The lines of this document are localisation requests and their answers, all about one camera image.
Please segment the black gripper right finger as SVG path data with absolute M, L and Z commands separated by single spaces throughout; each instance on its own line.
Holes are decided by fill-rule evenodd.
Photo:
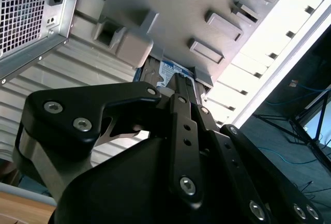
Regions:
M 199 140 L 229 182 L 226 204 L 234 223 L 324 223 L 322 214 L 301 191 L 237 128 L 218 128 L 212 114 L 197 104 L 190 79 L 182 91 L 191 103 Z

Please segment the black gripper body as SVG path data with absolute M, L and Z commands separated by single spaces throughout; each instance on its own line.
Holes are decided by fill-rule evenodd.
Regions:
M 53 213 L 54 223 L 259 223 L 247 195 L 234 190 L 219 149 L 200 141 L 202 205 L 170 188 L 170 143 L 148 139 L 74 179 Z

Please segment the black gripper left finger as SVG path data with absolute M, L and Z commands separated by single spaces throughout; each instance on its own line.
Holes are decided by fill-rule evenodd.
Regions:
M 170 143 L 169 185 L 202 205 L 198 126 L 174 74 L 168 94 L 147 82 L 38 91 L 24 105 L 16 148 L 59 202 L 81 174 L 145 140 Z

